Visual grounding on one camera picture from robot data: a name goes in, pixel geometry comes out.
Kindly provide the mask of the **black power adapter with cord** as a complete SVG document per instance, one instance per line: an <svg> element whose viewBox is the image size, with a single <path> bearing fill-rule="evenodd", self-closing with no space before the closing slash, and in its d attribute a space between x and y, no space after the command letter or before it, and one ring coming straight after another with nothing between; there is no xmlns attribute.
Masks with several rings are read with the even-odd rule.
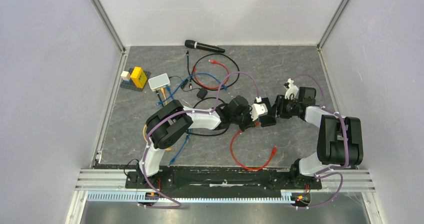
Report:
<svg viewBox="0 0 424 224"><path fill-rule="evenodd" d="M189 80L183 80L179 76L170 76L170 79L172 79L172 78L178 78L182 81L183 84L180 86L180 89L183 90L184 92L190 92L190 91L194 90L194 89L184 90L184 88L187 85L187 83L189 82ZM200 100L203 100L207 96L208 91L205 88L196 88L196 89L198 90L197 93L196 93L196 97Z"/></svg>

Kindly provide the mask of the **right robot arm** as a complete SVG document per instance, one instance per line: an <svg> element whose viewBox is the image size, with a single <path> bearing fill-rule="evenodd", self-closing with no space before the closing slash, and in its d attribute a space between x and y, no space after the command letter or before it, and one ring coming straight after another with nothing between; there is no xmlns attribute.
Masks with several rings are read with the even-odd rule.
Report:
<svg viewBox="0 0 424 224"><path fill-rule="evenodd" d="M303 187L309 177L318 177L326 171L358 166L364 157L360 119L318 106L316 94L312 87L288 90L284 95L277 95L268 110L273 118L298 117L319 129L316 151L291 165L288 179L295 188Z"/></svg>

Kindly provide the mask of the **white network switch box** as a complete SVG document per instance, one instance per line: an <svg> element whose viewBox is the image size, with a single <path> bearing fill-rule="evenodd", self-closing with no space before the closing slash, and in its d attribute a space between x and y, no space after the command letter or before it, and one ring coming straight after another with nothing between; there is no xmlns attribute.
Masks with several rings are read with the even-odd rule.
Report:
<svg viewBox="0 0 424 224"><path fill-rule="evenodd" d="M170 85L170 79L167 73L148 79L149 87L152 91L158 91L163 87Z"/></svg>

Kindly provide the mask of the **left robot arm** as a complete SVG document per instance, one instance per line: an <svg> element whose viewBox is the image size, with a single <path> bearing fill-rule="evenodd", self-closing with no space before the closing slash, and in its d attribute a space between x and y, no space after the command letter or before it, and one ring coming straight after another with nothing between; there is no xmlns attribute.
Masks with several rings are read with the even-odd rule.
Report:
<svg viewBox="0 0 424 224"><path fill-rule="evenodd" d="M138 164L138 182L145 188L156 184L157 173L165 150L174 145L190 129L221 130L238 125L241 130L253 127L268 113L263 99L250 104L242 96L229 103L217 101L209 109L190 108L172 100L146 121L146 147Z"/></svg>

